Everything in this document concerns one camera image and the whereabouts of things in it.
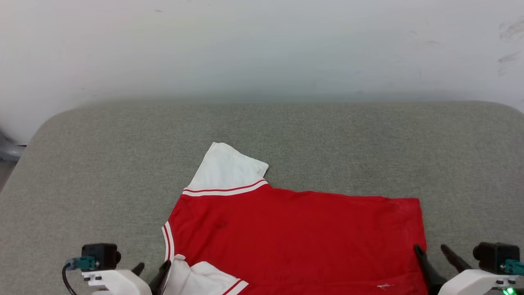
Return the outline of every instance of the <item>gray chair leg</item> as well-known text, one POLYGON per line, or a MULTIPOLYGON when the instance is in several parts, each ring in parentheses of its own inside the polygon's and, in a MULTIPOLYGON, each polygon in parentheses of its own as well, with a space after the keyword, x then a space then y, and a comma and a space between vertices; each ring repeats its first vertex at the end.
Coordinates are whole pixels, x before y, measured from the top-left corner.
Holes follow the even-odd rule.
POLYGON ((20 160, 25 147, 10 143, 0 134, 0 160, 14 161, 20 160))

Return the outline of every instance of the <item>red shirt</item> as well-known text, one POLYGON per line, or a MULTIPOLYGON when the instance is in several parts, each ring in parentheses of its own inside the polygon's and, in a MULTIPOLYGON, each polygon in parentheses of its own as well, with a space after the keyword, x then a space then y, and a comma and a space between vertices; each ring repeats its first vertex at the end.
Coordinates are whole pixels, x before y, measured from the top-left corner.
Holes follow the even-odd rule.
POLYGON ((214 143, 192 181, 200 189, 184 190, 164 226, 166 258, 207 261, 247 281, 242 295, 427 294, 413 252, 426 248, 418 199, 278 189, 266 169, 214 143))

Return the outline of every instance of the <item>gray upholstered surface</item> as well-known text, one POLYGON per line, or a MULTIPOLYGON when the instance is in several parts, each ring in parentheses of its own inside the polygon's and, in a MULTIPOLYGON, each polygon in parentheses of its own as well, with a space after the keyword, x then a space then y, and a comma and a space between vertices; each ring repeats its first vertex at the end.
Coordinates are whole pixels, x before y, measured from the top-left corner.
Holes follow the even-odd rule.
POLYGON ((4 188, 15 166, 16 162, 0 161, 0 192, 2 192, 2 188, 4 188))
POLYGON ((524 246, 524 115, 509 107, 113 106, 52 118, 13 171, 0 195, 2 294, 66 294, 65 260, 102 241, 152 278, 160 227, 213 141, 269 163, 274 187, 420 198, 446 276, 440 243, 471 263, 480 241, 524 246))

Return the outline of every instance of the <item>gray cushion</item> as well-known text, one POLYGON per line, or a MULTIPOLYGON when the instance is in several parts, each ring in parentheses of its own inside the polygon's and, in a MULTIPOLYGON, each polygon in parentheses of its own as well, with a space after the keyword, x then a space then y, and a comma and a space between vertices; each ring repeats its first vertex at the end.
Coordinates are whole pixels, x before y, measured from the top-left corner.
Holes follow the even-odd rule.
MULTIPOLYGON (((524 115, 509 107, 112 106, 50 119, 13 171, 0 195, 2 293, 66 294, 61 267, 95 242, 118 244, 121 268, 145 262, 150 280, 160 229, 213 141, 268 163, 274 187, 420 198, 447 277, 441 243, 471 264, 480 241, 524 246, 524 115)), ((88 293, 79 272, 69 278, 88 293)))

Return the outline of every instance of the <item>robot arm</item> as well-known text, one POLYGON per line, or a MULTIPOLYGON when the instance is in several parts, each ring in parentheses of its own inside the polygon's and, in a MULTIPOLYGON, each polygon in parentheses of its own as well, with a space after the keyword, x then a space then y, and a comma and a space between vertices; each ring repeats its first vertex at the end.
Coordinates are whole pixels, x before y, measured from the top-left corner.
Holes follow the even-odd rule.
POLYGON ((160 295, 171 261, 164 262, 153 281, 147 284, 139 278, 145 267, 142 262, 133 270, 116 270, 121 258, 116 249, 115 244, 84 245, 82 257, 69 259, 62 272, 69 292, 76 295, 67 282, 65 271, 80 268, 89 286, 102 287, 102 290, 92 292, 93 295, 160 295))
POLYGON ((448 246, 441 250, 446 259, 459 274, 447 281, 431 266, 428 258, 418 245, 414 251, 424 275, 429 295, 482 295, 495 289, 506 295, 521 294, 512 288, 518 275, 524 274, 520 263, 520 250, 517 246, 502 243, 480 243, 473 250, 481 269, 472 267, 448 246))

